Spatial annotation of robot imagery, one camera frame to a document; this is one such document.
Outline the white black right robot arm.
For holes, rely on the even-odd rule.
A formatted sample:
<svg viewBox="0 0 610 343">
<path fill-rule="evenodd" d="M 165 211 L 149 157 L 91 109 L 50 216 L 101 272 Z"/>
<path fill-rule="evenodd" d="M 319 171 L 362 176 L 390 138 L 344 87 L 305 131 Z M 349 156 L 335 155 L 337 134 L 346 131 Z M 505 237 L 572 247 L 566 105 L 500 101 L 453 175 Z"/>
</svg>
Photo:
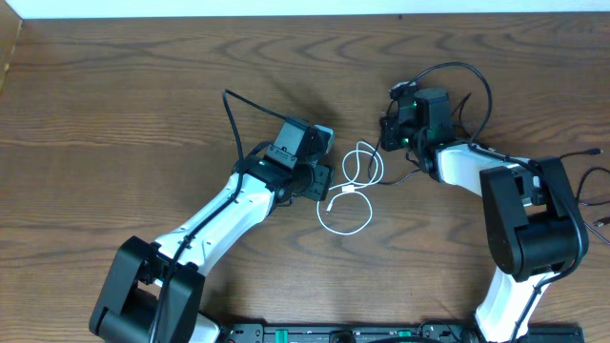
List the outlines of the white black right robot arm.
<svg viewBox="0 0 610 343">
<path fill-rule="evenodd" d="M 443 89 L 395 85 L 380 120 L 380 146 L 407 149 L 439 183 L 482 200 L 487 242 L 497 267 L 475 312 L 480 339 L 515 342 L 548 286 L 570 275 L 588 237 L 565 168 L 557 157 L 510 157 L 460 138 Z"/>
</svg>

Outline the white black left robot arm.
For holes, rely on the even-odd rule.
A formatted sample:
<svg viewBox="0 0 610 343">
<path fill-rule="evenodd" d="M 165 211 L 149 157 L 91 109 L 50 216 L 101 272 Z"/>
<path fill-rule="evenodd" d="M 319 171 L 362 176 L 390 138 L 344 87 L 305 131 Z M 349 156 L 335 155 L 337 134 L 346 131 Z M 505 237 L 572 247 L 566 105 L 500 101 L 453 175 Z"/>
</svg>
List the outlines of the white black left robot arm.
<svg viewBox="0 0 610 343">
<path fill-rule="evenodd" d="M 91 314 L 106 342 L 215 342 L 221 328 L 199 311 L 206 277 L 230 247 L 277 207 L 326 198 L 334 170 L 320 164 L 332 129 L 287 118 L 275 141 L 234 165 L 219 194 L 175 230 L 118 249 Z"/>
</svg>

